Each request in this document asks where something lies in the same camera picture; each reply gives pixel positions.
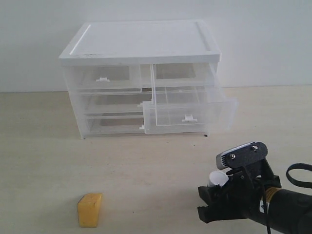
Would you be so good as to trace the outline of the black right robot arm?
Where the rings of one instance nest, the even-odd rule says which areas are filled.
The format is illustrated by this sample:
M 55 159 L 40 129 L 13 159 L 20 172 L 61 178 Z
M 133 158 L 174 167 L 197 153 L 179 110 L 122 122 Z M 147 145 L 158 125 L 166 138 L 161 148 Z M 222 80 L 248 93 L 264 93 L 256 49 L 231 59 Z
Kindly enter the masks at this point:
M 250 219 L 283 234 L 312 232 L 312 197 L 281 187 L 267 160 L 231 169 L 224 186 L 200 186 L 206 206 L 197 208 L 204 223 Z

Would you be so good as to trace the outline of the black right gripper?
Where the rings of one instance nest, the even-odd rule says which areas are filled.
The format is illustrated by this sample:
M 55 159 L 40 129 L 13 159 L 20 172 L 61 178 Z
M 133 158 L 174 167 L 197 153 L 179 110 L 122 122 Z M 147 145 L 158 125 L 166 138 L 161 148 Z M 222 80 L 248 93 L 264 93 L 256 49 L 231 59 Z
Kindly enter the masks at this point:
M 251 165 L 232 168 L 226 174 L 231 177 L 231 181 L 223 186 L 197 188 L 199 197 L 207 205 L 197 207 L 199 219 L 204 223 L 233 220 L 234 213 L 229 199 L 245 218 L 265 219 L 262 208 L 264 199 L 270 203 L 274 194 L 281 190 L 279 176 L 273 174 L 268 162 L 260 160 Z

